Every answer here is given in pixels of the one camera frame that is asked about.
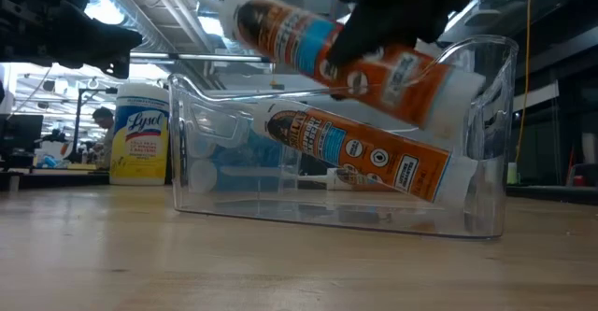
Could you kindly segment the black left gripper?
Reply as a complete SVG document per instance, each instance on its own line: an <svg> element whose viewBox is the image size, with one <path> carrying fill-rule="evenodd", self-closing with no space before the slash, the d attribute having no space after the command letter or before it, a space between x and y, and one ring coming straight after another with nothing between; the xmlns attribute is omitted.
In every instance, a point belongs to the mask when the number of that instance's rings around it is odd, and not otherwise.
<svg viewBox="0 0 598 311"><path fill-rule="evenodd" d="M1 61L81 68L128 78L142 35L83 12L89 0L1 0Z"/></svg>

